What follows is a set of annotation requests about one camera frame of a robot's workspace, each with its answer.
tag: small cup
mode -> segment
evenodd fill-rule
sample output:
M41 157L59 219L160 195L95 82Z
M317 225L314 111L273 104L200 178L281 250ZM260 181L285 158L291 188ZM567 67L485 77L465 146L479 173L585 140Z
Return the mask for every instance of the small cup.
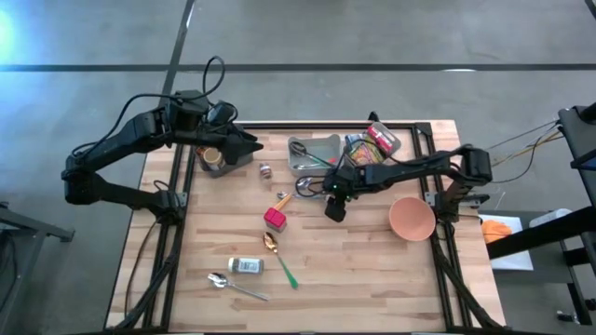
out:
M219 150L215 148L208 148L203 152L203 160L211 170L218 170L225 164L224 157Z
M389 223L395 234L413 242L426 240L437 224L432 208L415 197L394 202L389 209Z

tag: snack package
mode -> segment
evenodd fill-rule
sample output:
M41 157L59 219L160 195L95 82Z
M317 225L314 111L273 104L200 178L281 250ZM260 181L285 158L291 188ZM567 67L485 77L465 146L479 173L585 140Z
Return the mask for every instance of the snack package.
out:
M379 149L383 151L385 157L390 157L401 146L400 140L393 135L391 130L387 129L385 125L380 122L374 122L366 129L366 133L378 145Z
M367 142L375 142L368 134L353 134L345 136L345 144L348 148L348 157L357 165L383 163L385 156L376 146Z

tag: white label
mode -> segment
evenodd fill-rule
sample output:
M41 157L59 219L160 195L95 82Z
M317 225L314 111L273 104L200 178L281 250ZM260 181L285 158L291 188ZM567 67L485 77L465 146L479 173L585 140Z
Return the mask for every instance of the white label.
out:
M259 274L261 269L259 266L261 265L260 260L255 259L238 259L238 271L241 273L248 273L248 274Z

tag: black cable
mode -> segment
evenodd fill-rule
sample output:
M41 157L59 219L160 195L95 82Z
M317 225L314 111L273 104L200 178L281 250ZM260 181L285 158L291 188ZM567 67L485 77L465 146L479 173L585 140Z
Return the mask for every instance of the black cable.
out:
M157 188L157 190L159 191L165 191L164 189L162 189L161 187L159 187L159 185L163 185L166 186L166 189L169 190L169 185L165 182L165 181L153 181L153 185Z
M209 132L215 132L215 131L217 131L217 130L219 130L219 129L222 129L222 128L225 128L225 127L228 127L228 126L229 126L229 125L231 125L231 124L232 124L234 121L236 121L236 119L238 118L238 109L236 108L236 106L235 106L235 105L231 104L230 102L219 101L219 102L217 102L217 103L216 103L216 104L213 106L213 108L215 108L215 107L216 107L218 104L225 104L225 105L228 105L228 106L230 106L230 107L234 108L234 114L232 114L232 117L230 117L230 119L229 119L229 120L227 120L227 122L226 122L226 123L224 123L223 125L220 125L220 126L218 126L218 127L214 127L214 128L212 128L212 129L209 129Z
M203 93L197 95L196 97L192 97L192 98L182 98L180 96L175 96L175 95L169 95L169 94L156 94L156 93L142 93L142 94L137 94L135 96L133 96L132 98L130 98L127 103L124 104L124 107L122 108L122 111L120 111L120 115L118 116L118 118L116 119L116 122L114 124L114 126L108 131L107 134L105 134L102 138L100 138L98 141L95 142L90 142L90 143L85 143L82 145L77 146L76 148L74 148L71 152L71 154L73 156L79 156L81 153L78 152L78 150L80 150L81 148L87 147L87 146L91 146L91 148L87 151L85 151L81 157L81 159L84 159L85 157L87 157L87 155L89 153L91 153L93 150L95 150L100 144L102 144L105 140L107 140L113 133L114 131L118 128L118 126L120 125L120 122L122 121L122 117L124 117L125 112L127 111L127 109L129 108L129 106L138 98L165 98L165 99L169 99L172 101L195 101L201 98L207 98L207 96L209 96L209 94L213 93L217 88L219 88L219 86L222 84L222 82L224 81L224 77L225 77L225 63L224 60L219 57L219 56L213 56L209 59L209 61L207 62L207 66L205 67L205 70L203 70L203 78L205 78L206 76L206 72L209 69L209 65L214 61L217 60L218 62L221 63L222 66L222 71L220 74L220 78L217 81L217 83L215 84L215 86L213 86L210 90L205 91L205 87L203 86Z
M528 163L528 167L519 176L508 179L508 180L504 180L504 181L491 181L491 183L504 183L504 182L516 181L519 178L523 177L526 173L528 173L528 171L532 167L532 163L534 162L534 153L536 152L536 146L538 145L540 140L542 140L543 137L544 137L544 135L539 137L538 140L536 140L536 142L534 143L534 146L532 147L532 155L530 155L530 163Z
M552 125L553 123L555 123L555 122L557 122L557 121L559 121L559 120L550 121L550 122L547 122L547 123L546 123L546 124L544 124L544 125L541 125L541 126L538 126L538 127L532 128L532 129L530 129L530 130L528 130L528 131L524 131L524 132L523 132L522 134L520 134L520 135L516 135L516 136L514 136L514 137L512 137L512 138L506 139L506 140L504 140L504 141L500 141L499 143L497 143L497 144L495 144L495 145L491 145L490 147L486 148L485 150L486 150L486 151L489 151L489 150L491 150L491 149L494 149L494 148L496 148L497 146L499 146L499 145L501 145L501 144L505 144L505 143L507 143L507 142L509 142L509 141L516 140L516 139L520 138L520 137L521 137L521 136L523 136L523 135L527 135L527 134L529 134L529 133L531 133L531 132L535 132L535 131L539 130L539 129L540 129L540 128L542 128L542 127L546 127L546 126Z
M132 288L132 279L134 278L134 275L137 272L137 267L139 266L139 262L141 261L141 255L145 249L147 241L149 240L149 236L151 235L151 232L153 231L153 228L156 226L158 221L159 221L159 219L156 219L153 222L153 224L151 224L151 227L149 227L149 231L147 232L147 234L145 235L145 238L141 242L141 248L139 248L139 253L137 254L137 259L135 260L134 265L132 266L132 272L130 273L129 283L127 284L127 292L126 292L126 295L124 296L124 317L126 317L127 313L129 312L129 294L130 294L130 289Z
M169 184L167 184L165 181L160 181L160 180L154 180L153 181L153 185L157 188L157 190L159 191L171 191L174 192L174 195L176 196L176 204L178 205L178 208L180 208L182 206L181 202L180 202L180 198L178 197L178 194L176 194L176 190L170 189ZM166 189L162 189L161 187L159 187L159 185L163 185L166 186Z
M300 189L300 188L298 188L298 184L301 183L302 180L305 180L305 179L308 179L308 178L313 179L313 178L324 178L324 177L321 177L321 176L303 176L303 177L298 178L296 180L296 182L294 183L294 188L296 189L296 193L298 195L300 195L300 196L303 196L303 197L313 197L315 195L323 194L323 190L317 191L317 190L313 190L313 189L310 188L312 185L320 185L320 184L322 184L323 181L311 181L308 184L308 186L306 186L306 190L310 191L311 193L310 194L303 194L302 193L303 190Z
M546 140L546 141L544 141L544 143L548 143L548 142L551 142L551 141L560 140L560 139L562 139L562 138L564 138L564 136L563 136L563 135L561 135L561 136L558 136L558 137L556 137L556 138L554 138L554 139Z
M357 142L369 143L371 145L374 145L374 147L376 147L379 151L383 152L382 149L381 149L381 147L376 142L366 141L364 139L358 139L358 140L352 141L352 142L350 142L350 145L349 146L346 145L344 147L344 150L343 150L342 154L340 155L339 161L337 162L337 165L335 166L335 170L334 170L333 173L337 173L337 171L339 170L340 166L342 165L342 163L344 161L344 157L348 154L348 148L351 148L352 147L352 144L357 143ZM450 152L443 152L443 153L440 153L440 154L433 154L432 156L417 158L417 159L409 160L409 161L400 161L400 160L398 160L398 159L396 159L396 158L394 158L392 156L389 156L387 158L390 159L390 160L392 160L393 162L395 162L397 164L401 164L401 165L404 165L404 166L420 167L420 166L422 166L424 164L428 164L428 163L434 162L434 161L439 160L439 159L442 159L442 158L452 157L452 156L455 155L456 152L458 152L462 148L466 148L468 146L469 146L468 144L465 144L465 145L462 145L462 146L460 146L460 147L458 147L458 148L456 148L456 149L454 149L454 150L452 150ZM450 163L450 165L455 166L455 167L457 167L459 169L459 166L456 163ZM301 192L301 190L298 188L298 184L301 182L301 180L306 179L306 178L323 178L323 177L320 177L320 176L303 176L303 177L300 177L299 179L297 179L296 180L296 183L294 184L294 187L295 187L296 193L298 195L303 196L303 197L313 197L315 195L323 194L323 191L322 190L321 191L314 191L314 190L312 190L310 188L311 185L322 184L323 181L314 181L314 182L311 182L308 185L307 189L312 194L303 194Z
M7 235L8 243L10 244L10 246L12 248L12 272L13 272L14 276L12 278L12 283L10 283L10 287L8 288L8 292L5 295L4 299L2 300L2 304L0 305L0 313L4 310L4 306L8 302L10 293L12 293L12 289L15 287L15 284L17 284L17 279L18 279L17 277L19 275L19 266L17 264L17 248L15 247L14 237L12 236L11 233L9 233L7 231L2 232L2 234Z
M205 69L203 70L203 92L205 92L207 90L207 73L209 72L209 67L211 66L211 64L213 63L214 60L217 60L218 62L220 62L222 64L222 73L220 74L220 79L217 81L217 84L215 84L215 86L219 87L224 80L224 76L225 76L224 60L222 60L222 58L219 56L211 57L211 59L207 62L207 65L205 65ZM209 101L209 98L207 96L205 97L205 99L207 100L207 103L209 104L209 106L213 107L215 105L211 101Z
M451 214L451 215L457 215L457 216L464 216L464 217L467 217L467 218L475 218L475 219L478 219L478 220L480 220L480 221L481 221L481 225L484 223L484 220L483 220L483 219L482 219L480 216L478 216L478 215L471 215L471 214L455 214L455 213L451 213L451 212L450 212L450 213L448 213L448 214ZM451 229L451 235L455 235L455 226L454 226L454 223L453 223L453 222L450 222L450 221L443 221L443 220L438 220L438 223L439 223L439 224L442 224L442 225L443 225L443 227L444 227L445 229L447 229L447 227L449 226L449 228ZM445 240L445 238L444 238L444 237L440 237L440 236L439 236L439 240L441 240L441 241L444 241L444 240Z

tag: jar lid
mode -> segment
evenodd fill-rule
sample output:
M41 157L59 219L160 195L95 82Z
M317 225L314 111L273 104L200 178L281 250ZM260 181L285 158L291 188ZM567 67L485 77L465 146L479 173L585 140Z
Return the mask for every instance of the jar lid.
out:
M203 159L207 164L220 164L222 161L222 153L215 148L209 148L203 152Z
M230 258L227 262L227 271L233 273L234 272L234 258Z

